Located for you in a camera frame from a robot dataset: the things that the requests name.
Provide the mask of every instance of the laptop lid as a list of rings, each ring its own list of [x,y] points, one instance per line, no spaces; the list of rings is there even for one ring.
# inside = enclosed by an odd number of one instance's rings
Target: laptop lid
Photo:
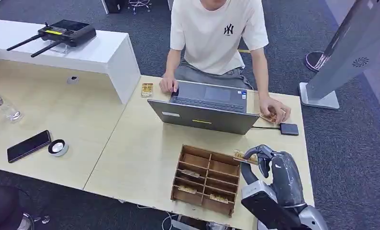
[[[222,111],[192,105],[175,104],[148,99],[159,118],[165,123],[204,128],[244,135],[258,115]]]

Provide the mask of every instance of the ny logo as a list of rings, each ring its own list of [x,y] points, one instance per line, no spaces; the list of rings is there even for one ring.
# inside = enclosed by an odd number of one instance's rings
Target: ny logo
[[[231,34],[233,34],[232,33],[232,29],[234,28],[234,26],[232,25],[232,24],[229,24],[226,28],[224,28],[224,34],[225,35],[227,35],[227,36],[229,36],[230,34],[230,32],[231,32]]]

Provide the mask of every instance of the robotic hand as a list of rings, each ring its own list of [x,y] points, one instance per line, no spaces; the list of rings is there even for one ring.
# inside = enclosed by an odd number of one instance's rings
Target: robotic hand
[[[260,172],[269,177],[272,161],[273,183],[267,185],[253,174],[249,163],[241,162],[246,183],[242,205],[259,220],[258,230],[328,230],[321,214],[304,201],[299,170],[287,152],[273,151],[266,145],[248,150],[244,159],[257,155]]]

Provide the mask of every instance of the wheel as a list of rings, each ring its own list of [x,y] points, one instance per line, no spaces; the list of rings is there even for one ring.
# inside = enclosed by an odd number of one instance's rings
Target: wheel
[[[50,217],[49,216],[44,216],[44,218],[42,218],[42,223],[43,224],[47,224],[47,223],[49,223],[49,221],[50,221]]]

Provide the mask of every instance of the white t-shirt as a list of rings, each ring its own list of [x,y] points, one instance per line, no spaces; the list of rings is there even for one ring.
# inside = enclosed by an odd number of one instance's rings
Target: white t-shirt
[[[186,45],[185,60],[199,70],[222,75],[244,68],[237,50],[241,37],[249,50],[268,44],[261,0],[227,0],[215,11],[200,0],[174,0],[170,48]]]

